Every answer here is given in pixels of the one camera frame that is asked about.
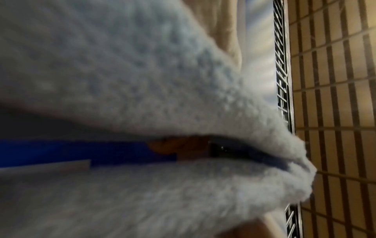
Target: black metal grid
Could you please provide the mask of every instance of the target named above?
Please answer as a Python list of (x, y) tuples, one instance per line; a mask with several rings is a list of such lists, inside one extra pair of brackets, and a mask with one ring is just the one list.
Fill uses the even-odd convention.
[[(277, 69), (278, 109), (289, 130), (294, 133), (293, 105), (291, 97), (290, 58), (288, 32), (284, 0), (274, 0), (275, 58)], [(288, 238), (300, 238), (302, 229), (299, 222), (299, 207), (287, 206), (285, 209)]]

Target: brown fabric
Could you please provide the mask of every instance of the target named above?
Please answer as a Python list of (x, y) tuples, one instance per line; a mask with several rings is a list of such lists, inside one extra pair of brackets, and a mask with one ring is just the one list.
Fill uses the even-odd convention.
[[(237, 0), (183, 0), (205, 32), (227, 53), (240, 69), (242, 55), (237, 38)], [(203, 151), (209, 137), (181, 137), (149, 142), (151, 150), (160, 154)]]

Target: tiled wall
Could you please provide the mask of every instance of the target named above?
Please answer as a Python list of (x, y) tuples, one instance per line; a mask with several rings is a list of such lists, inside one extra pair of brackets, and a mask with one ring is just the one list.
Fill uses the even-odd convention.
[(304, 237), (376, 237), (376, 0), (288, 6), (296, 133), (319, 170)]

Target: fluffy towel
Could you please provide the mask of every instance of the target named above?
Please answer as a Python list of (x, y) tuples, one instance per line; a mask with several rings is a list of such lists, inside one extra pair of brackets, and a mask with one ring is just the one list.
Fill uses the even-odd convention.
[(272, 156), (0, 177), (0, 234), (208, 237), (311, 193), (304, 143), (176, 0), (2, 0), (0, 104), (141, 136), (219, 135)]

